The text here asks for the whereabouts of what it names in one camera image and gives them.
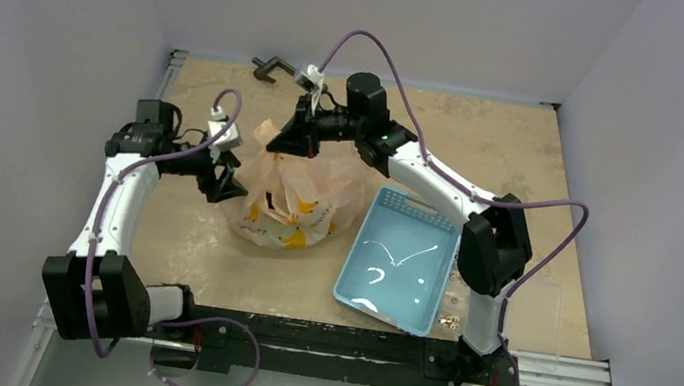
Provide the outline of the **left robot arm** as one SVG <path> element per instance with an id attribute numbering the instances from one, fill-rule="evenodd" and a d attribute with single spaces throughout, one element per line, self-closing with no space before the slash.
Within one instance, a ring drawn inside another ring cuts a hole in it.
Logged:
<path id="1" fill-rule="evenodd" d="M 65 340 L 142 337 L 156 324 L 171 340 L 185 340 L 197 315 L 188 287 L 147 286 L 131 263 L 131 248 L 152 191 L 165 175 L 189 176 L 208 202 L 246 194 L 235 178 L 239 129 L 226 112 L 211 110 L 196 144 L 179 139 L 182 111 L 141 99 L 136 117 L 105 144 L 102 185 L 87 222 L 64 255 L 43 263 L 53 321 Z"/>

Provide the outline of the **orange banana print plastic bag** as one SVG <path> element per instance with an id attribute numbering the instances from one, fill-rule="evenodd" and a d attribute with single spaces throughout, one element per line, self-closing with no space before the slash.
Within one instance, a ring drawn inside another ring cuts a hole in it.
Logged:
<path id="1" fill-rule="evenodd" d="M 302 249 L 341 233 L 363 213 L 370 168 L 349 143 L 321 146 L 315 158 L 270 153 L 272 120 L 253 131 L 259 145 L 237 178 L 247 196 L 221 204 L 229 228 L 257 246 Z"/>

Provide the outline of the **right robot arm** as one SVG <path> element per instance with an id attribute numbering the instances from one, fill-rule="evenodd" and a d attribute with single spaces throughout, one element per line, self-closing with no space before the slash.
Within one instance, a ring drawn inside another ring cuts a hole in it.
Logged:
<path id="1" fill-rule="evenodd" d="M 293 75 L 306 93 L 267 150 L 313 158 L 325 141 L 349 141 L 366 165 L 444 214 L 459 231 L 456 263 L 472 291 L 457 365 L 470 380 L 494 372 L 496 359 L 507 352 L 507 294 L 519 284 L 533 253 L 520 201 L 510 194 L 496 197 L 430 155 L 420 129 L 409 130 L 390 116 L 386 90 L 375 74 L 350 75 L 345 103 L 329 110 L 319 103 L 327 91 L 317 67 L 311 64 Z"/>

